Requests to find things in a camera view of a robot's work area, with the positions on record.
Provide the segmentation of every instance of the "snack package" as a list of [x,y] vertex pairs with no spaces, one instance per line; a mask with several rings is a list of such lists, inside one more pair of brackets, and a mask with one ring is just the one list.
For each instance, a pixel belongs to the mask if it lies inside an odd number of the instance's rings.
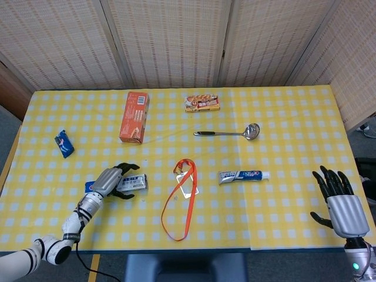
[[[93,192],[93,184],[95,181],[85,183],[85,193]],[[122,193],[147,190],[146,174],[123,176],[116,186],[116,190]]]
[[138,144],[142,143],[148,107],[149,96],[147,93],[128,93],[119,134],[121,141]]
[[69,157],[74,151],[75,148],[71,144],[71,141],[68,138],[65,130],[62,130],[56,137],[55,142],[58,144],[61,153],[63,154],[64,159]]
[[186,106],[186,112],[201,112],[204,110],[219,110],[219,100],[217,95],[206,94],[198,96],[185,97],[184,103]]

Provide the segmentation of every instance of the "clear badge holder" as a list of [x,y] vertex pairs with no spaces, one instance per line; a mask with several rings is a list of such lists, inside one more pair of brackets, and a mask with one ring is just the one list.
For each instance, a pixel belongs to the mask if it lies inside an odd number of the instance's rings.
[[[181,174],[178,174],[176,176],[177,182],[180,184],[180,181],[183,179],[183,177],[187,174],[187,172],[183,172]],[[183,196],[185,199],[190,198],[191,192],[192,192],[192,183],[193,183],[193,177],[192,174],[190,175],[190,178],[188,178],[183,184],[180,185],[180,189],[183,193]],[[196,188],[195,195],[199,194],[199,190]]]

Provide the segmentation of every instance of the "cardboard box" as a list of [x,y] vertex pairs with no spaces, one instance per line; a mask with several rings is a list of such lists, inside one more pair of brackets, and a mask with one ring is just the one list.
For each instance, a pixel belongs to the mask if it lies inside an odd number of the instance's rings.
[[149,96],[147,93],[128,93],[123,122],[120,128],[119,138],[121,141],[138,144],[142,143],[148,107]]
[[220,110],[218,96],[213,94],[188,96],[184,99],[186,112],[203,112],[205,110]]

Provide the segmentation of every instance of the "gray carpet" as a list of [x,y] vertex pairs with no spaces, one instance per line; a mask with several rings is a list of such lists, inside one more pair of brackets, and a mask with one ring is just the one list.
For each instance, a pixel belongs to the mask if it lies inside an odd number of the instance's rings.
[[17,135],[21,121],[0,106],[0,172],[2,171],[6,158],[12,147],[14,138]]
[[[369,135],[376,136],[376,117],[372,118],[368,125],[370,127]],[[347,138],[355,157],[376,158],[376,139],[367,138],[359,131],[351,132]]]
[[[0,109],[0,169],[2,169],[20,121],[8,112]],[[371,124],[376,130],[374,121]],[[376,157],[375,139],[365,138],[360,132],[348,135],[355,157]],[[92,255],[82,254],[84,262],[90,266]],[[124,276],[126,254],[103,254],[100,256],[99,270],[110,273],[122,280]],[[284,282],[284,281],[349,281],[350,269],[347,266],[343,250],[338,252],[267,252],[247,255],[247,267],[250,281]],[[75,253],[61,266],[52,266],[45,261],[37,272],[20,279],[20,281],[87,281],[89,272],[83,268]],[[114,281],[101,275],[96,281]]]

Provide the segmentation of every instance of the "yellow checkered tablecloth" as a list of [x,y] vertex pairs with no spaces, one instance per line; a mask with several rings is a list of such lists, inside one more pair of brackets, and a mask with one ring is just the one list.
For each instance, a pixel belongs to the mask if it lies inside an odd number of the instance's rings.
[[[344,240],[309,215],[328,217],[311,175],[325,165],[342,170],[365,200],[344,126],[329,86],[146,89],[150,107],[144,144],[122,143],[119,128],[128,90],[40,91],[31,100],[17,151],[0,197],[0,250],[28,247],[61,225],[83,196],[85,182],[121,162],[138,164],[149,190],[132,200],[105,199],[83,231],[87,250],[289,249],[343,246]],[[219,95],[221,110],[185,113],[188,95]],[[193,136],[197,130],[241,132],[261,127],[257,140]],[[55,135],[66,129],[76,151],[63,159]],[[160,224],[174,186],[172,170],[195,161],[199,191],[188,238],[172,241]],[[218,185],[221,170],[264,170],[270,180]],[[184,230],[189,200],[178,192],[165,214],[169,229]]]

